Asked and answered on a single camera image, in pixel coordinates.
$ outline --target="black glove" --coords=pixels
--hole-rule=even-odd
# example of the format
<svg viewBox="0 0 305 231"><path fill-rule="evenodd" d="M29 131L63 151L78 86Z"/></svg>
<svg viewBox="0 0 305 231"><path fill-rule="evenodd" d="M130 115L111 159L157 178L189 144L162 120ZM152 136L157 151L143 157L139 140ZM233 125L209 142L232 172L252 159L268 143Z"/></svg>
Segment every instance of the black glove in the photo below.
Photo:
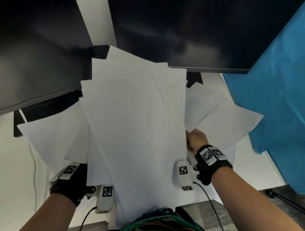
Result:
<svg viewBox="0 0 305 231"><path fill-rule="evenodd" d="M70 179L57 179L50 189L50 194L62 194L68 197L77 207L85 194L92 193L92 187L86 186L87 167L87 164L80 164L73 172Z"/></svg>
<svg viewBox="0 0 305 231"><path fill-rule="evenodd" d="M218 154L221 155L222 158L217 156L214 153L214 151L208 149L209 147L213 147L213 146L212 145L202 146L195 155L195 159L197 160L198 163L196 167L200 173L199 175L197 175L197 179L200 180L203 185L209 185L211 183L213 174L219 168L230 167L233 169L233 166L230 164L230 162L227 159L224 159L225 156L223 156L223 154L219 150L218 150Z"/></svg>

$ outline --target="gray carpet floor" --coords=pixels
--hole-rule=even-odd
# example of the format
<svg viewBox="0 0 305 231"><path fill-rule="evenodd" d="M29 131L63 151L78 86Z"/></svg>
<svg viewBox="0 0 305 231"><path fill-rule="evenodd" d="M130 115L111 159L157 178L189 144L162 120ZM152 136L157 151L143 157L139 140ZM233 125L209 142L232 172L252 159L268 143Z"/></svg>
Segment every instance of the gray carpet floor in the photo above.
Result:
<svg viewBox="0 0 305 231"><path fill-rule="evenodd" d="M290 186L286 185L286 186L274 188L273 190L281 194L282 196L287 197L289 200L305 207L305 195L296 194L290 188ZM282 209L286 214L288 214L292 219L294 219L305 230L305 215L299 213L298 211L296 211L295 209L293 209L292 207L290 207L280 199L274 198L270 200L273 203L275 203L278 207L280 207L280 209ZM237 230L224 206L214 200L212 200L212 203L221 220L221 224L224 230L226 231ZM221 231L221 227L218 223L215 212L212 209L209 201L185 205L183 206L183 208L203 229L205 229L205 231ZM97 222L93 224L84 225L82 230L106 231L107 226L108 226L107 222ZM77 231L77 230L79 230L79 226L69 229L69 231Z"/></svg>

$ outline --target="human arm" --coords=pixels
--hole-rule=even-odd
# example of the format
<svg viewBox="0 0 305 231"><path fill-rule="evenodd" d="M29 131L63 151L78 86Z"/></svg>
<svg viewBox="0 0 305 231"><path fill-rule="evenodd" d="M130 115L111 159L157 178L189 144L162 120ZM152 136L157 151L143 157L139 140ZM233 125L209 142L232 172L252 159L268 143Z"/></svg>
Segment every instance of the human arm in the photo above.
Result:
<svg viewBox="0 0 305 231"><path fill-rule="evenodd" d="M66 231L76 205L66 196L53 193L20 231Z"/></svg>
<svg viewBox="0 0 305 231"><path fill-rule="evenodd" d="M198 155L202 146L209 144L205 134L199 130L186 136L188 149L194 155ZM302 230L231 168L218 168L211 176L211 181L238 230Z"/></svg>

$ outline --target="white desk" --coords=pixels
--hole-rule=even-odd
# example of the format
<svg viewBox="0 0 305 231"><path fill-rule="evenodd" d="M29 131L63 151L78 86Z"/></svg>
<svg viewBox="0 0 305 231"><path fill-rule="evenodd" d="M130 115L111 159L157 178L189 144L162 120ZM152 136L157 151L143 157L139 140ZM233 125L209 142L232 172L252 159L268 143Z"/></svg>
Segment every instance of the white desk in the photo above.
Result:
<svg viewBox="0 0 305 231"><path fill-rule="evenodd" d="M215 73L202 73L203 84L211 90L220 90L231 99L220 77ZM0 116L0 230L19 230L34 213L34 191L32 185L33 163L24 137L13 137L13 114ZM43 203L47 187L46 167L34 151L37 167L36 185L38 207ZM279 176L266 153L254 153L249 136L237 143L234 170L257 190L282 186ZM78 207L70 227L79 226L95 202L88 206L84 202ZM115 228L115 211L108 214L91 212L85 224L106 220L109 228Z"/></svg>

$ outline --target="blue plastic sheet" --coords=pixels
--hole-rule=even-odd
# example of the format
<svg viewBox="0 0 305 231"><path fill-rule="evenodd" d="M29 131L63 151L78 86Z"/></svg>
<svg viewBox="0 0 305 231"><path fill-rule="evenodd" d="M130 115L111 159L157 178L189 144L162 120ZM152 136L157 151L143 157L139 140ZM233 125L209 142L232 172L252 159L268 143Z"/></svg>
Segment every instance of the blue plastic sheet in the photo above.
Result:
<svg viewBox="0 0 305 231"><path fill-rule="evenodd" d="M249 134L255 148L305 194L305 3L248 74L224 78L237 105L265 115Z"/></svg>

